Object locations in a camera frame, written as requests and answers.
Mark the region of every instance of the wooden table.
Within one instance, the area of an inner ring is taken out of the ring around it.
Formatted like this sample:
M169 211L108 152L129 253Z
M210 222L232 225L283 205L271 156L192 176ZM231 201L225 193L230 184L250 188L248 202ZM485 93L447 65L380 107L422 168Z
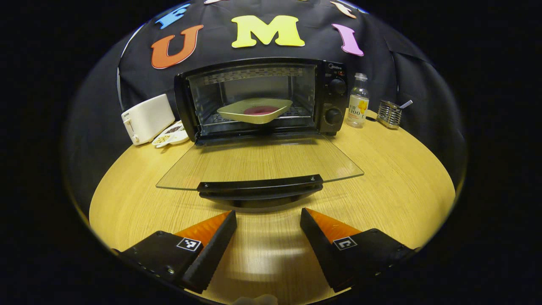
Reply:
M237 210L237 230L203 297L232 303L240 296L273 294L279 304L306 304L335 295L299 226L302 207L362 231L378 228L410 248L423 246L439 229L454 203L454 186L416 138L367 121L362 129L344 124L331 141L365 175L325 183L323 190L277 211ZM123 251L157 230L176 233L231 209L194 191L155 186L192 145L131 146L111 166L89 215L109 247Z

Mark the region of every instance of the black cloth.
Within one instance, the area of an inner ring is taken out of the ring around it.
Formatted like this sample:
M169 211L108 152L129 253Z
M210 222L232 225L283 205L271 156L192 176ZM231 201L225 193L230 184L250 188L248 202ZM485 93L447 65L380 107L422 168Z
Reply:
M176 74L264 56L345 63L349 84L354 83L355 72L367 75L369 109L375 112L381 99L397 104L411 99L414 104L403 111L401 127L435 154L456 188L460 185L467 152L457 102L427 56L380 19L356 10L353 14L357 19L349 18L329 2L227 1L212 5L194 2L181 19L160 30L161 24L156 22L181 5L149 20L127 46L132 33L115 45L91 71L74 99L63 149L67 155L68 181L84 213L88 213L94 190L107 169L131 145L120 119L123 110L166 93L179 119L173 94ZM253 47L233 48L237 24L231 19L243 15L255 15L266 23L277 15L295 16L305 46L278 46L273 39L269 45L258 41ZM343 41L332 23L354 29L364 56L341 50ZM169 54L177 54L184 42L180 32L199 24L204 27L198 32L196 49L186 60L165 69L151 66L153 43L175 35L169 44ZM117 68L121 101L117 94Z

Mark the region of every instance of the orange letter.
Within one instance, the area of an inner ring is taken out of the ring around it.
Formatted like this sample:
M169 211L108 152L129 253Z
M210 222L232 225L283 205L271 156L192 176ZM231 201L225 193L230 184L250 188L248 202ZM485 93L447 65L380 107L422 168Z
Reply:
M183 49L172 56L167 54L167 49L169 48L169 42L175 37L175 35L170 35L164 37L157 42L153 43L152 48L152 58L151 64L156 69L164 69L167 67L174 66L181 61L188 58L192 55L192 52L196 49L196 42L198 39L198 31L203 28L203 25L193 26L182 32L181 35L184 35L184 45Z

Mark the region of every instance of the yellow letter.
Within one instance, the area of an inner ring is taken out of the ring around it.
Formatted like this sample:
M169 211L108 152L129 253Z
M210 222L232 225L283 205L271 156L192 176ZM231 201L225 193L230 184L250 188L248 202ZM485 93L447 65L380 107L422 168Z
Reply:
M277 32L279 32L279 38L275 40L275 43L279 46L302 47L305 45L305 42L299 38L298 29L295 26L299 19L292 16L276 16L269 25L253 15L235 17L231 21L237 23L237 40L231 44L234 48L255 46L256 40L250 37L250 33L254 33L264 45L268 45Z

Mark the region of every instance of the pink letter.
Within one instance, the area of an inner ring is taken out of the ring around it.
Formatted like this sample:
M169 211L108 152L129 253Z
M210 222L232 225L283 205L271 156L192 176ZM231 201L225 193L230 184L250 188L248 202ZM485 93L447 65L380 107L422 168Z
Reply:
M343 39L343 46L341 48L343 51L357 56L363 56L363 51L359 49L358 43L354 38L355 32L353 29L335 23L331 25L339 30L340 36Z

